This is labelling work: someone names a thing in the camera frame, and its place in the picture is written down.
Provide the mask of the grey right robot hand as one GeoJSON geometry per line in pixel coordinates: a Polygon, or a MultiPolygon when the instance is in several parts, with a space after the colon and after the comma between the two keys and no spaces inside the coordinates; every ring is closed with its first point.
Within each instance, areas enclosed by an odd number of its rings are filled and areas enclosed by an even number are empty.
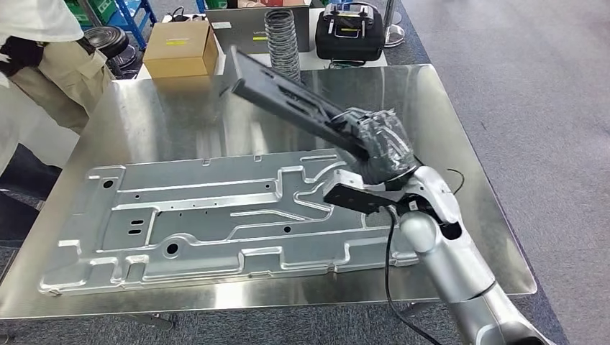
{"type": "Polygon", "coordinates": [[[368,152],[366,160],[360,160],[340,148],[337,153],[351,171],[361,175],[368,185],[400,178],[421,166],[402,120],[394,109],[366,111],[352,107],[333,118],[332,123],[363,143],[368,152]]]}

